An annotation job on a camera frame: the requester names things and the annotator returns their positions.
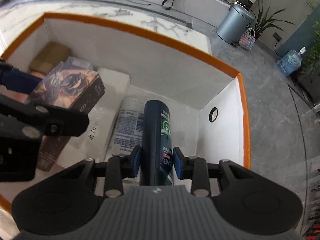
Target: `bottle label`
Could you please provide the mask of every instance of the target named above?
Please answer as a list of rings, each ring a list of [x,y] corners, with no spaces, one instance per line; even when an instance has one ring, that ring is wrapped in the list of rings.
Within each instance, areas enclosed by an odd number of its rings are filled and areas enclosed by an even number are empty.
[[[160,185],[173,185],[170,116],[164,110],[161,113],[161,152]]]

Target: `wall outlet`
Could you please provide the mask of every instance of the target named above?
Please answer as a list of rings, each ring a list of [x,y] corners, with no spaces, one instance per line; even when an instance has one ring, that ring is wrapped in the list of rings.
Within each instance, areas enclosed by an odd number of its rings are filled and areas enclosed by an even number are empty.
[[[282,40],[282,38],[280,37],[280,35],[278,33],[273,34],[272,37],[274,37],[276,39],[276,41],[278,41],[278,42]]]

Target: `trash can lid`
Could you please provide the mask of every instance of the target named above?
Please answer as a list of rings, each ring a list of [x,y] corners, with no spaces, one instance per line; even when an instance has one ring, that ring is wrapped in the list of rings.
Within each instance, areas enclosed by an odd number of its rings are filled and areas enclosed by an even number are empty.
[[[250,13],[249,11],[247,11],[246,9],[244,9],[241,5],[239,4],[235,4],[233,6],[233,8],[240,13],[243,17],[245,17],[246,19],[248,19],[249,21],[253,22],[254,21],[254,16],[252,15],[252,13]]]

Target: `floor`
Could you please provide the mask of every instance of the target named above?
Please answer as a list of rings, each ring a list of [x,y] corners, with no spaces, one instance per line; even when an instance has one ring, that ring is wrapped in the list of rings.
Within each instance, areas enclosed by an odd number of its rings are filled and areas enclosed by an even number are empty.
[[[297,231],[303,233],[320,199],[318,192],[311,192],[319,180],[320,119],[301,91],[277,69],[276,60],[256,44],[251,51],[234,48],[217,36],[214,26],[180,12],[165,11],[154,4],[105,1],[178,21],[207,35],[212,54],[243,74],[250,116],[251,169],[300,197],[305,208]]]

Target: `teal wall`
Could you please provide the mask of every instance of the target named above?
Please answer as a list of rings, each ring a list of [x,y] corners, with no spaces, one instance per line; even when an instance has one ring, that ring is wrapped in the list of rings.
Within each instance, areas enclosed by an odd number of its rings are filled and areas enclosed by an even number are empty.
[[[315,20],[320,20],[320,5],[318,4],[309,17],[298,27],[298,29],[276,50],[279,56],[284,56],[290,49],[299,51],[302,47],[312,44],[316,36],[313,24]]]

